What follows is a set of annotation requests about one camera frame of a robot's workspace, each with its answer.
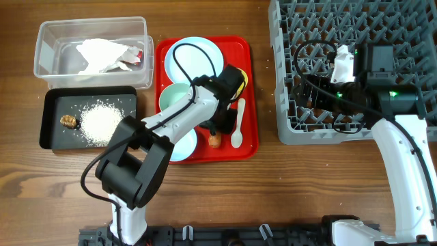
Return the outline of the orange carrot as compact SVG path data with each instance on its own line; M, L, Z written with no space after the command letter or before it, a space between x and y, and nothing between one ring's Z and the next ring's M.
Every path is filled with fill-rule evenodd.
M220 133L216 133L215 135L210 135L208 137L208 145L211 148L219 148L221 146L222 136Z

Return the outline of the light blue bowl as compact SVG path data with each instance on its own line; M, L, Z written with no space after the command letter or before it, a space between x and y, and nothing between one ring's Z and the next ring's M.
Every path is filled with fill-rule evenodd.
M197 134L195 129L191 129L176 145L174 145L170 161L179 162L187 159L197 146Z

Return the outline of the yellow plastic cup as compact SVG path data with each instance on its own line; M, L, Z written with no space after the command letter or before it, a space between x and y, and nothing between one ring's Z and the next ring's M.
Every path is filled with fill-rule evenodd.
M242 84L240 85L240 87L238 88L237 92L236 92L236 98L241 97L245 87L247 86L248 82L249 82L249 78L247 73L240 68L241 74L243 76L244 81L242 82Z

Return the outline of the mint green bowl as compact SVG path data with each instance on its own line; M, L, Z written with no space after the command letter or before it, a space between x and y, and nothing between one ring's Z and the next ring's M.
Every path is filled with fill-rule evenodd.
M185 96L190 86L184 83L174 83L167 86L159 96L158 106L161 111L176 103Z

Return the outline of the light blue plate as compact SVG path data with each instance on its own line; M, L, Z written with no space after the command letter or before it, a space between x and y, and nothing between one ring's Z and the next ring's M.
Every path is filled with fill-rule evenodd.
M220 75L224 69L223 54L215 43L201 37L183 38L170 47L164 59L165 72L172 83L189 84L189 80L177 66L173 53L192 80L202 75Z

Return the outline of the white rice pile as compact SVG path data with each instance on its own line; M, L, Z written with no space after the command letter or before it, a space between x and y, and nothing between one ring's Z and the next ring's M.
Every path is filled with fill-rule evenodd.
M85 147L104 147L112 138L119 122L124 118L124 110L114 102L91 100L71 107L77 127L73 139Z

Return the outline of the white paper napkin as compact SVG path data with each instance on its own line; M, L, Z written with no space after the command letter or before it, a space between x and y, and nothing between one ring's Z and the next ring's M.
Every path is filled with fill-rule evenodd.
M132 72L128 65L139 66L144 55L136 46L101 38L87 39L76 49L87 62L87 67L79 74L101 74L115 69Z

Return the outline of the brown food scrap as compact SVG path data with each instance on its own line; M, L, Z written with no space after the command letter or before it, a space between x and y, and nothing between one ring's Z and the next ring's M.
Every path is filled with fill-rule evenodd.
M60 123L62 126L69 129L75 129L78 125L77 119L71 115L63 115L60 119Z

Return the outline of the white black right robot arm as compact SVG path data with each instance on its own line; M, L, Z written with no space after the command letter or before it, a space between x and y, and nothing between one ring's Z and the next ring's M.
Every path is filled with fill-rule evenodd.
M325 217L330 245L435 245L436 170L427 142L425 106L413 85L396 82L390 44L333 47L331 77L305 75L299 66L298 99L344 115L363 114L382 155L395 208L392 236L349 215Z

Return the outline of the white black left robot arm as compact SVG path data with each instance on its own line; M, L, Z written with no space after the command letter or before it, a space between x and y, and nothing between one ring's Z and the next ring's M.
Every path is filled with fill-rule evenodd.
M177 142L195 127L211 135L230 134L237 112L230 105L246 80L241 69L226 66L219 76L191 81L176 103L143 120L125 117L107 149L97 156L96 177L113 205L110 231L118 245L135 245L144 235L145 207L163 182Z

